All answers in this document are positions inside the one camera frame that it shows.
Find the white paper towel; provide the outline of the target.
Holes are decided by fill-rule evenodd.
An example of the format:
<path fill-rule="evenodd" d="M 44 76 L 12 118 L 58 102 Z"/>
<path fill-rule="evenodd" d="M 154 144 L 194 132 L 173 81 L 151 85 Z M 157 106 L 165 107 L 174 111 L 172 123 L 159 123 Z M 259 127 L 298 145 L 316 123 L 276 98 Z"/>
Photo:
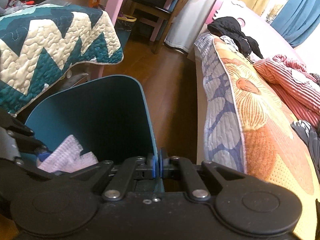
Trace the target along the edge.
<path fill-rule="evenodd" d="M 38 158 L 37 167 L 43 171 L 73 173 L 98 163 L 92 152 L 81 155 L 83 147 L 74 135 L 69 135 L 56 150 L 43 160 Z"/>

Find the dark teal trash bin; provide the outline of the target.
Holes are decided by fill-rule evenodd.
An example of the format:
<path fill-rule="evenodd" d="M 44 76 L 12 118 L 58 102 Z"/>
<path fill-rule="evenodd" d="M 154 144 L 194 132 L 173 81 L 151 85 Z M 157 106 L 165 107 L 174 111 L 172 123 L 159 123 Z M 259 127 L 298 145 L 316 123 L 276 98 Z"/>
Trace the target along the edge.
<path fill-rule="evenodd" d="M 158 156 L 142 85 L 126 75 L 95 79 L 53 94 L 25 122 L 51 151 L 74 135 L 84 152 L 116 165 L 130 157 Z M 142 192 L 163 192 L 161 178 L 138 183 Z"/>

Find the orange floral bed quilt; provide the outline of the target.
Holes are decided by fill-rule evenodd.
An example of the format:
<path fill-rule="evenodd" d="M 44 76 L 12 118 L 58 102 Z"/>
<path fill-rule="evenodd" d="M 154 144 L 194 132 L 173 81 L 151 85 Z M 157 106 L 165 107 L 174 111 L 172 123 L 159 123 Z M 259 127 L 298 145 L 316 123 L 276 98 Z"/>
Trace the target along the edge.
<path fill-rule="evenodd" d="M 199 161 L 209 160 L 285 187 L 302 202 L 294 230 L 317 239 L 319 182 L 294 114 L 240 54 L 210 33 L 195 42 Z"/>

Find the teal cream zigzag quilt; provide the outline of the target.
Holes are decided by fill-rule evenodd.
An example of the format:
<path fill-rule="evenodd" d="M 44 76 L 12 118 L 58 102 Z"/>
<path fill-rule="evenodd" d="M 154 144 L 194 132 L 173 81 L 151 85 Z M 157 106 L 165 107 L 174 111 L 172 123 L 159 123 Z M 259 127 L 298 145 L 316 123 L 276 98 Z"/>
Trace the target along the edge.
<path fill-rule="evenodd" d="M 44 4 L 1 17 L 1 108 L 16 114 L 75 64 L 118 64 L 123 50 L 107 12 Z"/>

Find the yellow rimmed basket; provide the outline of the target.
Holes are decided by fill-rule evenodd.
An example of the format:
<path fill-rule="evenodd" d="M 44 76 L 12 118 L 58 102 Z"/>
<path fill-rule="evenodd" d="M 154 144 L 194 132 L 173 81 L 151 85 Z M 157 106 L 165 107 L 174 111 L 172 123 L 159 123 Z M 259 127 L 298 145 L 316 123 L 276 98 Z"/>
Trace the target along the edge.
<path fill-rule="evenodd" d="M 131 31 L 135 25 L 136 18 L 130 15 L 122 14 L 117 17 L 115 23 L 116 30 Z"/>

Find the white curtain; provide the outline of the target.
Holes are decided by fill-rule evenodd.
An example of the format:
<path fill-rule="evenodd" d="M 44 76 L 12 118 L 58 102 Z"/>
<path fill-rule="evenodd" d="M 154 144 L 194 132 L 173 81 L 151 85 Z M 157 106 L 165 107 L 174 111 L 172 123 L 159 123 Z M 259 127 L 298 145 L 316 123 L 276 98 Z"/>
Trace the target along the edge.
<path fill-rule="evenodd" d="M 189 53 L 215 0 L 189 0 L 165 38 L 165 44 Z"/>

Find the black clothing on bed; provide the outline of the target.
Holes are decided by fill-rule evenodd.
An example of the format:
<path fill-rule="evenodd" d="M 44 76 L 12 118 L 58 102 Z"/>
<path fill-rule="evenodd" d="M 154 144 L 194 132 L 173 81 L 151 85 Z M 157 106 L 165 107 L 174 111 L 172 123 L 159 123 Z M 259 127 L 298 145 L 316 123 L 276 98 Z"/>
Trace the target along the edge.
<path fill-rule="evenodd" d="M 218 37 L 228 36 L 231 38 L 237 45 L 239 52 L 245 57 L 253 52 L 260 59 L 263 58 L 257 41 L 241 31 L 240 23 L 235 18 L 230 16 L 217 18 L 207 25 L 207 29 Z"/>

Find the dark wooden chair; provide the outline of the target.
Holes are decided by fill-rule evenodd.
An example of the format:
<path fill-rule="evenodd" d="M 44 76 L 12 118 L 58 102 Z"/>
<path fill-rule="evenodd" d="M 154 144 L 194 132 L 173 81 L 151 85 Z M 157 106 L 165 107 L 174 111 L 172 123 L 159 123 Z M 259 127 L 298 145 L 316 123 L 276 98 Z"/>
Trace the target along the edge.
<path fill-rule="evenodd" d="M 153 50 L 154 54 L 158 54 L 159 51 L 161 50 L 162 44 L 171 28 L 171 25 L 174 19 L 179 15 L 179 13 L 181 12 L 181 10 L 184 8 L 184 6 L 187 4 L 189 0 L 177 0 L 175 7 L 173 8 L 173 11 L 162 9 L 155 5 L 151 5 L 150 3 L 143 2 L 142 0 L 131 0 L 131 1 L 132 1 L 132 6 L 131 6 L 132 13 L 134 13 L 135 9 L 138 9 L 158 17 L 159 20 L 167 21 L 167 25 L 165 26 L 163 33 L 161 34 L 160 39 Z"/>

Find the dark patterned clothing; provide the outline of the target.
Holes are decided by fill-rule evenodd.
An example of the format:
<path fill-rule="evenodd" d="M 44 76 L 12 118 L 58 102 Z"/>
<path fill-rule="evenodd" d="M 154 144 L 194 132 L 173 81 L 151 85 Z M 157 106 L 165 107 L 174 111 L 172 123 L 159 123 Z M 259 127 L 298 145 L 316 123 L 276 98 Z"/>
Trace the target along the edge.
<path fill-rule="evenodd" d="M 291 127 L 306 144 L 319 180 L 319 127 L 315 129 L 305 120 L 294 121 Z"/>

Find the red striped blanket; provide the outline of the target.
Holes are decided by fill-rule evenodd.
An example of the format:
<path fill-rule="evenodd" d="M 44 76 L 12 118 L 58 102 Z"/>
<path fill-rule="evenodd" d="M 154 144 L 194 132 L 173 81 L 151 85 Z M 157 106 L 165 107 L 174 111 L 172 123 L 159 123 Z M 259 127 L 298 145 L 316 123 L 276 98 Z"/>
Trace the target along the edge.
<path fill-rule="evenodd" d="M 272 87 L 297 119 L 319 125 L 319 84 L 304 64 L 285 55 L 259 60 L 255 70 Z"/>

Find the blue curtain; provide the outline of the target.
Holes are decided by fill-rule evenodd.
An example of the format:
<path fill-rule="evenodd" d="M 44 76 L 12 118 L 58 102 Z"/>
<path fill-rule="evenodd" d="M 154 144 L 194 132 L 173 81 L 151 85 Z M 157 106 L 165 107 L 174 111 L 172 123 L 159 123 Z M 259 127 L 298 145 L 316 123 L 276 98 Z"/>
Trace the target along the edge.
<path fill-rule="evenodd" d="M 288 0 L 271 27 L 296 48 L 319 25 L 319 10 L 319 0 Z"/>

